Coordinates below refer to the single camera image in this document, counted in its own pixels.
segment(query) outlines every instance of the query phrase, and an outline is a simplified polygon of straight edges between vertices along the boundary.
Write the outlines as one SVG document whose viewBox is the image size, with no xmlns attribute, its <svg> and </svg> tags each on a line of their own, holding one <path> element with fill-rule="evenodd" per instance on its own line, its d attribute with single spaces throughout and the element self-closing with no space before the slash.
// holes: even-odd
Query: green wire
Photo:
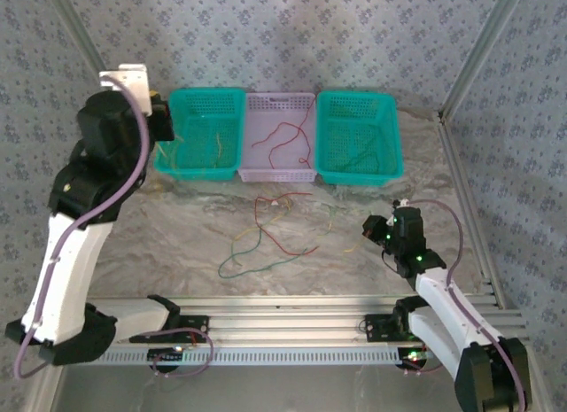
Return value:
<svg viewBox="0 0 567 412">
<path fill-rule="evenodd" d="M 221 265 L 219 266 L 219 269 L 217 270 L 217 273 L 218 273 L 218 275 L 219 275 L 219 277 L 220 277 L 221 279 L 233 279 L 233 278 L 235 278 L 235 277 L 239 277 L 239 276 L 242 276 L 242 275 L 246 275 L 247 273 L 260 273 L 260 272 L 265 272 L 266 270 L 270 270 L 271 268 L 273 268 L 273 267 L 275 267 L 275 266 L 279 266 L 280 264 L 285 264 L 285 263 L 289 263 L 290 261 L 294 261 L 294 260 L 298 259 L 299 257 L 301 257 L 301 256 L 304 254 L 305 251 L 307 251 L 307 248 L 306 248 L 305 250 L 303 250 L 303 252 L 302 252 L 300 255 L 297 255 L 297 256 L 295 256 L 295 257 L 291 257 L 291 258 L 288 259 L 288 260 L 277 261 L 277 262 L 272 263 L 272 264 L 270 264 L 270 265 L 268 265 L 268 266 L 265 266 L 265 267 L 263 267 L 263 268 L 254 268 L 254 269 L 251 269 L 251 270 L 246 270 L 246 271 L 241 272 L 241 273 L 236 273 L 235 275 L 229 275 L 229 276 L 223 275 L 223 274 L 221 273 L 222 268 L 224 267 L 225 264 L 227 264 L 227 262 L 229 262 L 230 260 L 232 260 L 233 257 L 236 257 L 236 256 L 238 256 L 238 255 L 244 255 L 244 254 L 251 253 L 252 251 L 254 251 L 256 248 L 258 248 L 258 247 L 260 246 L 260 244 L 261 244 L 261 242 L 262 242 L 262 231 L 261 231 L 261 229 L 258 229 L 258 232 L 259 232 L 259 235 L 258 235 L 258 242 L 256 243 L 256 246 L 254 246 L 254 247 L 251 248 L 250 250 L 241 251 L 240 253 L 232 253 L 225 261 L 223 261 L 223 262 L 221 263 Z"/>
</svg>

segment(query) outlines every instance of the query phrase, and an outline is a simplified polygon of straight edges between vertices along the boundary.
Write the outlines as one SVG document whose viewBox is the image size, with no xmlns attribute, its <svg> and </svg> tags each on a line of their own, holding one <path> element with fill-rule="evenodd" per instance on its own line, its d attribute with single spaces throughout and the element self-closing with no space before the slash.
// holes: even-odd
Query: patterned wallpaper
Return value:
<svg viewBox="0 0 567 412">
<path fill-rule="evenodd" d="M 567 0 L 521 0 L 451 127 L 504 290 L 567 410 Z"/>
<path fill-rule="evenodd" d="M 0 315 L 21 317 L 31 300 L 47 235 L 53 177 L 78 139 L 74 115 L 97 90 L 47 0 L 0 0 Z M 16 346 L 0 337 L 0 410 L 19 410 Z"/>
<path fill-rule="evenodd" d="M 357 87 L 439 108 L 495 0 L 71 0 L 105 63 L 161 92 Z"/>
</svg>

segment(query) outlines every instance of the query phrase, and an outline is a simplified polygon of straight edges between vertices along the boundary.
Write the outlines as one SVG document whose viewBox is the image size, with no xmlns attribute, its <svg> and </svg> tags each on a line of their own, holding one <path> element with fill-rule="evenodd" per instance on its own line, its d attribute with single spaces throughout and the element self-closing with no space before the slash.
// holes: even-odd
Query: purple cable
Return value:
<svg viewBox="0 0 567 412">
<path fill-rule="evenodd" d="M 423 204 L 423 203 L 435 204 L 437 206 L 440 206 L 444 210 L 447 210 L 449 213 L 451 213 L 451 215 L 454 218 L 454 222 L 457 224 L 457 229 L 459 230 L 459 252 L 457 253 L 457 258 L 454 261 L 453 266 L 451 266 L 451 268 L 447 272 L 447 292 L 449 293 L 449 296 L 453 300 L 454 304 L 461 311 L 461 313 L 469 320 L 469 322 L 472 323 L 477 328 L 477 330 L 480 331 L 486 338 L 488 338 L 488 340 L 491 343 L 493 343 L 494 348 L 496 348 L 496 351 L 502 357 L 504 364 L 508 368 L 510 375 L 512 376 L 512 379 L 514 380 L 514 386 L 516 387 L 516 391 L 517 391 L 518 412 L 525 412 L 524 387 L 522 386 L 522 381 L 520 380 L 520 376 L 517 374 L 514 364 L 512 363 L 512 361 L 510 360 L 504 349 L 501 347 L 498 340 L 495 337 L 493 337 L 492 334 L 488 332 L 480 324 L 479 321 L 477 321 L 477 319 L 475 319 L 475 317 L 469 312 L 469 310 L 467 310 L 466 306 L 464 306 L 463 303 L 461 303 L 461 301 L 457 298 L 457 296 L 453 291 L 453 288 L 450 286 L 453 279 L 454 270 L 461 261 L 462 250 L 464 247 L 464 236 L 462 233 L 461 221 L 459 220 L 459 217 L 457 216 L 453 208 L 451 208 L 450 206 L 448 206 L 447 204 L 441 201 L 437 201 L 436 199 L 417 199 L 415 201 L 408 202 L 409 205 Z"/>
<path fill-rule="evenodd" d="M 190 372 L 183 372 L 181 374 L 165 374 L 163 372 L 158 371 L 158 362 L 167 353 L 158 354 L 153 359 L 153 362 L 151 363 L 151 368 L 155 372 L 156 376 L 162 375 L 165 378 L 193 377 L 193 376 L 198 375 L 198 374 L 202 373 L 203 371 L 205 371 L 209 367 L 209 365 L 211 364 L 211 361 L 213 361 L 213 358 L 214 358 L 213 341 L 202 330 L 196 330 L 195 328 L 175 328 L 174 330 L 156 330 L 156 331 L 153 331 L 153 332 L 145 332 L 144 334 L 141 334 L 141 335 L 146 336 L 146 337 L 151 337 L 151 336 L 154 336 L 154 335 L 178 334 L 179 332 L 191 332 L 193 334 L 197 334 L 197 335 L 200 335 L 201 337 L 203 337 L 206 340 L 206 343 L 211 347 L 211 349 L 209 351 L 209 356 L 206 358 L 205 363 L 203 363 L 201 365 L 201 367 L 198 368 L 198 369 L 192 370 Z"/>
<path fill-rule="evenodd" d="M 65 229 L 65 231 L 63 232 L 63 234 L 55 244 L 55 247 L 53 248 L 53 252 L 51 253 L 50 263 L 47 265 L 47 268 L 45 270 L 45 277 L 43 278 L 39 295 L 37 296 L 37 304 L 35 305 L 34 319 L 32 321 L 32 325 L 29 331 L 27 332 L 26 336 L 24 337 L 24 340 L 21 343 L 21 346 L 18 351 L 18 355 L 16 356 L 16 360 L 14 362 L 14 376 L 17 379 L 24 379 L 31 377 L 39 370 L 47 366 L 47 363 L 43 363 L 37 368 L 29 371 L 27 374 L 21 373 L 21 364 L 24 360 L 24 356 L 26 355 L 27 347 L 29 346 L 30 341 L 34 337 L 36 329 L 39 327 L 39 325 L 41 325 L 43 306 L 45 305 L 45 299 L 47 298 L 47 293 L 50 288 L 51 278 L 53 277 L 53 270 L 55 269 L 55 265 L 59 261 L 59 255 L 61 254 L 61 250 L 63 249 L 65 242 L 75 230 L 79 229 L 79 227 L 82 224 L 88 222 L 93 217 L 96 217 L 98 214 L 102 213 L 104 210 L 112 206 L 128 192 L 128 190 L 134 185 L 134 183 L 137 182 L 137 179 L 140 176 L 140 174 L 144 171 L 144 167 L 146 165 L 150 153 L 150 135 L 148 133 L 148 125 L 146 123 L 145 116 L 142 113 L 142 110 L 140 109 L 140 106 L 136 102 L 136 98 L 134 97 L 134 95 L 124 84 L 122 84 L 118 80 L 113 79 L 112 77 L 109 77 L 108 75 L 104 75 L 100 77 L 100 81 L 110 82 L 114 86 L 118 87 L 122 95 L 124 95 L 124 97 L 128 101 L 130 107 L 132 108 L 132 112 L 136 117 L 138 130 L 140 131 L 140 156 L 138 158 L 136 166 L 134 167 L 134 170 L 132 171 L 132 174 L 127 179 L 127 181 L 124 182 L 124 184 L 105 202 L 93 208 L 88 213 L 82 215 L 73 223 L 71 223 L 69 227 Z"/>
</svg>

